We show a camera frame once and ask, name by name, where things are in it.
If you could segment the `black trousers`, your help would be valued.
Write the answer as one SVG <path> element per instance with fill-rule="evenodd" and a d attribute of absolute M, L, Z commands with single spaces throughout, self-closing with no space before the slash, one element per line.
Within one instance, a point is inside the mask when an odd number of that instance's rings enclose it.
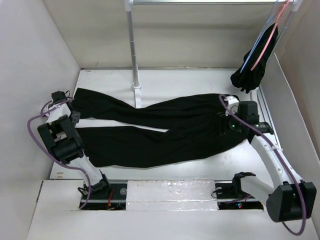
<path fill-rule="evenodd" d="M 121 123 L 77 129 L 85 154 L 97 168 L 152 168 L 205 159 L 236 147 L 248 137 L 246 130 L 221 132 L 225 110 L 216 93 L 134 108 L 112 96 L 79 88 L 72 107 L 83 120 Z"/>

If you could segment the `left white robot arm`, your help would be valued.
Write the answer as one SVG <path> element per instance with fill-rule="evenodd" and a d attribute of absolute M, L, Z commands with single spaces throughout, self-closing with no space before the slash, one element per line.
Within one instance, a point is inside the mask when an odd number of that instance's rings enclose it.
<path fill-rule="evenodd" d="M 72 98 L 63 91 L 56 91 L 51 94 L 51 99 L 48 113 L 42 114 L 47 121 L 37 127 L 44 146 L 59 163 L 84 171 L 86 184 L 79 189 L 83 194 L 107 198 L 112 193 L 112 187 L 106 175 L 85 155 L 84 143 L 76 130 L 81 114 L 73 109 Z"/>

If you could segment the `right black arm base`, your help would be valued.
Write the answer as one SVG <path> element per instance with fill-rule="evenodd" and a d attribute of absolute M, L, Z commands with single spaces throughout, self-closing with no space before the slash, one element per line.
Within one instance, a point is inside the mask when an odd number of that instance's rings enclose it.
<path fill-rule="evenodd" d="M 230 182 L 215 183 L 211 197 L 217 200 L 218 210 L 264 210 L 264 205 L 247 193 L 236 193 Z"/>

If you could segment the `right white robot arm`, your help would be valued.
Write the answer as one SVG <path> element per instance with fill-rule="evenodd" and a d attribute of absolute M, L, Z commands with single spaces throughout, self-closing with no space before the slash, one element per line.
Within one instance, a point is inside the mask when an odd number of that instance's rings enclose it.
<path fill-rule="evenodd" d="M 306 182 L 293 169 L 282 149 L 271 141 L 274 131 L 267 122 L 261 122 L 255 101 L 239 101 L 235 96 L 219 95 L 225 109 L 222 133 L 242 133 L 263 161 L 272 186 L 261 181 L 252 172 L 236 173 L 231 191 L 237 197 L 252 196 L 266 206 L 275 223 L 309 219 L 317 195 L 312 182 Z"/>

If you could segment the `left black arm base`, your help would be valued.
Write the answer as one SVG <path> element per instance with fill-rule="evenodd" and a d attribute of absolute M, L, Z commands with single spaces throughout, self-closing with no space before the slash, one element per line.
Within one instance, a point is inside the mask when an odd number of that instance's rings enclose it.
<path fill-rule="evenodd" d="M 84 205 L 81 210 L 87 211 L 119 211 L 126 209 L 127 181 L 112 180 L 111 189 L 92 190 L 89 200 L 87 200 L 87 186 L 79 187 L 81 194 L 79 207 Z"/>

